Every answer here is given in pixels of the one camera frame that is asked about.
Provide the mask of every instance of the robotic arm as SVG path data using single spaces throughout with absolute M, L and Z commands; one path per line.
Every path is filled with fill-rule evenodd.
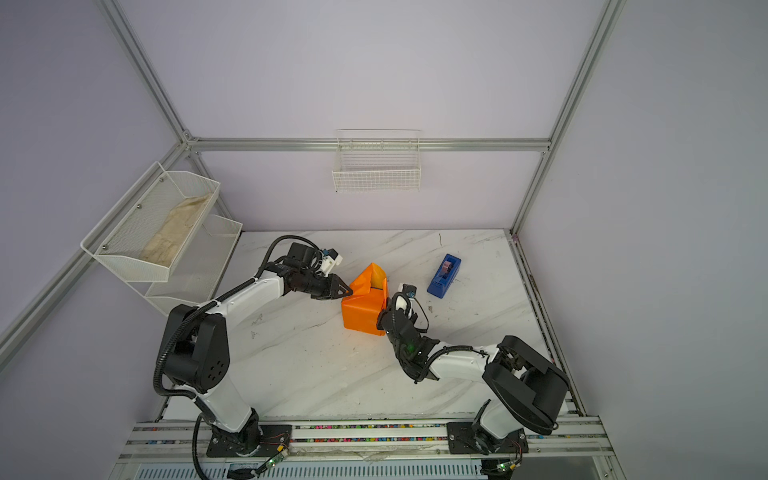
M 504 439 L 525 427 L 550 435 L 570 388 L 566 375 L 516 336 L 497 345 L 450 345 L 423 336 L 415 327 L 411 307 L 416 288 L 403 285 L 379 316 L 377 328 L 386 332 L 403 372 L 419 383 L 424 379 L 465 379 L 485 382 L 489 399 L 472 423 L 467 442 L 480 453 L 498 452 Z M 515 372 L 525 370 L 519 377 Z
M 287 238 L 309 245 L 293 243 L 286 256 L 268 261 L 277 243 Z M 302 237 L 279 237 L 252 278 L 204 305 L 179 305 L 171 310 L 157 355 L 155 391 L 162 396 L 189 397 L 230 452 L 252 454 L 261 440 L 259 416 L 243 401 L 227 375 L 227 331 L 268 302 L 294 290 L 317 300 L 351 295 L 352 290 L 330 273 L 341 260 L 335 250 L 321 250 Z M 175 389 L 163 387 L 163 374 Z

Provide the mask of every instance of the orange box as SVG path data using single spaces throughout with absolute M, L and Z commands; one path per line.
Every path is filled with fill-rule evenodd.
M 384 335 L 383 330 L 376 329 L 379 314 L 386 308 L 389 298 L 386 273 L 382 267 L 371 263 L 349 284 L 349 288 L 352 289 L 352 296 L 341 300 L 344 328 L 371 335 Z

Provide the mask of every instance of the white wall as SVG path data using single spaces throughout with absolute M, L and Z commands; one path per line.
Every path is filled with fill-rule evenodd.
M 200 137 L 549 137 L 603 3 L 123 0 Z
M 509 228 L 538 152 L 425 152 L 419 191 L 338 194 L 333 152 L 205 152 L 244 230 Z
M 174 142 L 90 0 L 0 7 L 4 329 Z M 3 478 L 105 478 L 157 405 L 164 327 L 96 266 L 0 377 Z
M 628 478 L 765 478 L 768 5 L 629 1 L 521 241 Z

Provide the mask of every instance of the beige cloth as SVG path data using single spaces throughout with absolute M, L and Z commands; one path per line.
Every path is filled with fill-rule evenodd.
M 186 198 L 170 209 L 163 226 L 147 243 L 139 258 L 157 265 L 170 266 L 211 195 Z

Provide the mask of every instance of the folded paper flap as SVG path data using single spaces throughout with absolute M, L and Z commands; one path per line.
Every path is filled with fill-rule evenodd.
M 349 288 L 352 289 L 352 296 L 368 295 L 371 293 L 371 288 L 384 290 L 386 296 L 386 273 L 382 267 L 375 263 L 371 263 L 360 275 L 358 275 L 357 278 L 354 279 L 354 281 L 352 281 L 352 283 L 349 284 Z

